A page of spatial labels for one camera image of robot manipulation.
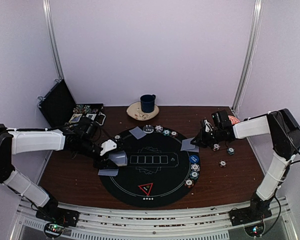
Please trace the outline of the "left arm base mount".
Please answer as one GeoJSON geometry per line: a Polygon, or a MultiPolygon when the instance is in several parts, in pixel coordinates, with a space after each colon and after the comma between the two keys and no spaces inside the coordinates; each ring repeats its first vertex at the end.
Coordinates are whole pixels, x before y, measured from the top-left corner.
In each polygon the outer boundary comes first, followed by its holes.
{"type": "Polygon", "coordinates": [[[42,213],[39,210],[35,214],[36,218],[48,221],[43,227],[43,233],[51,239],[60,237],[68,227],[76,227],[79,216],[78,211],[64,208],[59,208],[57,217],[48,216],[47,213],[42,213]]]}

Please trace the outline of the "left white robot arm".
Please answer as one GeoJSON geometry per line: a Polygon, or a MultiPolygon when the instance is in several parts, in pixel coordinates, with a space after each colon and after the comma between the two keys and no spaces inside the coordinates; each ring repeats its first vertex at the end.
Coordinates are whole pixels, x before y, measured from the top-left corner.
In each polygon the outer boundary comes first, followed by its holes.
{"type": "Polygon", "coordinates": [[[92,158],[98,168],[106,166],[106,155],[121,148],[114,137],[95,144],[92,137],[99,124],[89,118],[52,128],[8,128],[0,123],[0,184],[3,184],[42,209],[51,222],[62,218],[58,201],[18,167],[31,173],[27,164],[44,165],[44,154],[49,151],[70,150],[92,158]]]}

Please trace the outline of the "red triangle all-in marker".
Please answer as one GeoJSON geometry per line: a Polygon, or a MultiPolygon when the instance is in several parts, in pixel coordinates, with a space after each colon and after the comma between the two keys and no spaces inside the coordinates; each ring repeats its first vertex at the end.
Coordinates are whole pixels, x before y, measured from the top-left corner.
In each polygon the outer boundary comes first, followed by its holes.
{"type": "Polygon", "coordinates": [[[151,194],[152,188],[153,188],[153,183],[146,183],[146,184],[141,184],[138,185],[138,188],[146,195],[149,196],[151,194]]]}

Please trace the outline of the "blue small blind button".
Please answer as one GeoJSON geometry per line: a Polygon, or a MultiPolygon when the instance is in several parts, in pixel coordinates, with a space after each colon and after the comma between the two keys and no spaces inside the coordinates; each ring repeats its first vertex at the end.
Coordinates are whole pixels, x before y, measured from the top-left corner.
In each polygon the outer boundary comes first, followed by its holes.
{"type": "Polygon", "coordinates": [[[188,159],[192,164],[197,164],[200,161],[197,155],[190,155],[188,159]]]}

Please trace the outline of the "blue ten poker chip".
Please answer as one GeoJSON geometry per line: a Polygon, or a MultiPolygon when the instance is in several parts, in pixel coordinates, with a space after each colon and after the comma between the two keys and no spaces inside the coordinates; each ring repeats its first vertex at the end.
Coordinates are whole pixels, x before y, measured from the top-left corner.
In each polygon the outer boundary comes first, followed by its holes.
{"type": "Polygon", "coordinates": [[[199,172],[200,171],[200,166],[197,163],[191,164],[191,170],[199,172]]]}

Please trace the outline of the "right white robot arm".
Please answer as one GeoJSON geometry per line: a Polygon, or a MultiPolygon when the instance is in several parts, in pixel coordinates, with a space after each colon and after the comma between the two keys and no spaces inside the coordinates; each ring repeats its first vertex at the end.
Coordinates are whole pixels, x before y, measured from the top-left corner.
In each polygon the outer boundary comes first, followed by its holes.
{"type": "Polygon", "coordinates": [[[258,220],[268,209],[278,187],[285,180],[290,165],[300,154],[300,125],[289,109],[270,111],[256,117],[232,123],[225,110],[212,113],[214,126],[207,119],[201,121],[199,133],[191,144],[214,148],[220,142],[233,142],[253,136],[270,135],[273,158],[264,179],[253,193],[246,210],[249,220],[258,220]]]}

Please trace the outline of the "green chips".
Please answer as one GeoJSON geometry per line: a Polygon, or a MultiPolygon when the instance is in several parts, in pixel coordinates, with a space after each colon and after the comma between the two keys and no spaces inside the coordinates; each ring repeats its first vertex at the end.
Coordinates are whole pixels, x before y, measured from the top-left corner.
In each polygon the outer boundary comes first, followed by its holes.
{"type": "Polygon", "coordinates": [[[168,129],[164,129],[162,133],[164,136],[169,136],[171,134],[171,131],[168,129]]]}

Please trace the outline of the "blue playing card deck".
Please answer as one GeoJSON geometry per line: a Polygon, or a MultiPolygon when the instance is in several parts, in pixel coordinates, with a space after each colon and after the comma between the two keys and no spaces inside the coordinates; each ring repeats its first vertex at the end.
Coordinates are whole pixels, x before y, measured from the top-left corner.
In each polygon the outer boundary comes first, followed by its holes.
{"type": "Polygon", "coordinates": [[[124,167],[128,165],[128,157],[125,151],[110,153],[108,158],[118,167],[124,167]]]}

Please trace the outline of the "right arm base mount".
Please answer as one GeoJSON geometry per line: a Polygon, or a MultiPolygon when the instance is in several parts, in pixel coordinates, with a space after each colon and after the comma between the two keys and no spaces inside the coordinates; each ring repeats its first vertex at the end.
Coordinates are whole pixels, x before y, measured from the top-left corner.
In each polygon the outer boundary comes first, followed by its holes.
{"type": "Polygon", "coordinates": [[[266,231],[264,220],[272,216],[270,210],[266,210],[260,216],[248,216],[248,208],[233,208],[228,212],[233,227],[244,226],[244,231],[249,237],[261,237],[266,231]]]}

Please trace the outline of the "green fifty poker chip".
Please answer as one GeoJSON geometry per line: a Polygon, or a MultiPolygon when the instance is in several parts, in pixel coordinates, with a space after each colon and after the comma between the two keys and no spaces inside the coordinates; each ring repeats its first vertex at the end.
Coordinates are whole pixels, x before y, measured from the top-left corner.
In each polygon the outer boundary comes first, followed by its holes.
{"type": "Polygon", "coordinates": [[[197,180],[199,178],[199,173],[195,170],[191,171],[189,177],[192,179],[192,180],[197,180]]]}

